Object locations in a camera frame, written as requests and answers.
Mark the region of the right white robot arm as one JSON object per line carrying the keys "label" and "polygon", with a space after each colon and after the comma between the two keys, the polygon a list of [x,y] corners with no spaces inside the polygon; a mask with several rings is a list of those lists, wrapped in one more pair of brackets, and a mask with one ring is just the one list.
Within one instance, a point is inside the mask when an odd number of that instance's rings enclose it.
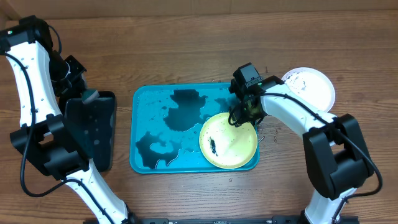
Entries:
{"label": "right white robot arm", "polygon": [[308,177],[315,189],[294,223],[358,223],[343,217],[349,199],[376,173],[358,122],[350,114],[337,117],[295,95],[279,78],[235,77],[229,92],[239,103],[229,111],[232,126],[273,116],[302,138]]}

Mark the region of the green grey sponge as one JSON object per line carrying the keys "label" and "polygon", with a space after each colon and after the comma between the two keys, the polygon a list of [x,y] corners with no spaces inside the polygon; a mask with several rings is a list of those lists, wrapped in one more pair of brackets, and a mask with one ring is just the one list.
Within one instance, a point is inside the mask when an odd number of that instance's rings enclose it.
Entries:
{"label": "green grey sponge", "polygon": [[82,103],[87,105],[89,103],[91,103],[92,101],[94,101],[95,99],[97,99],[99,97],[99,93],[97,90],[94,89],[85,89],[82,92],[82,96],[81,96],[81,100]]}

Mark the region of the pink white plate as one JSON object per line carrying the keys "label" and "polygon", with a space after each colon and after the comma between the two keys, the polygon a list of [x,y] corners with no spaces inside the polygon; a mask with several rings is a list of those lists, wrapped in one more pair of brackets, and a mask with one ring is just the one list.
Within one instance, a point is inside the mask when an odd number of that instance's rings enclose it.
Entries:
{"label": "pink white plate", "polygon": [[308,67],[288,71],[282,80],[297,96],[324,112],[329,112],[335,102],[335,88],[322,72]]}

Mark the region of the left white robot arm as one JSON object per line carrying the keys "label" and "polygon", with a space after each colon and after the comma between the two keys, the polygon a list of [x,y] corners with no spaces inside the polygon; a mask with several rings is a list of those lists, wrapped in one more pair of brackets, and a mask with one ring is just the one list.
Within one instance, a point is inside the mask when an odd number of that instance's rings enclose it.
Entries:
{"label": "left white robot arm", "polygon": [[22,164],[74,190],[96,223],[136,223],[101,175],[112,166],[116,97],[87,87],[85,67],[53,49],[55,33],[35,16],[1,31],[1,54],[11,64],[21,105],[11,143]]}

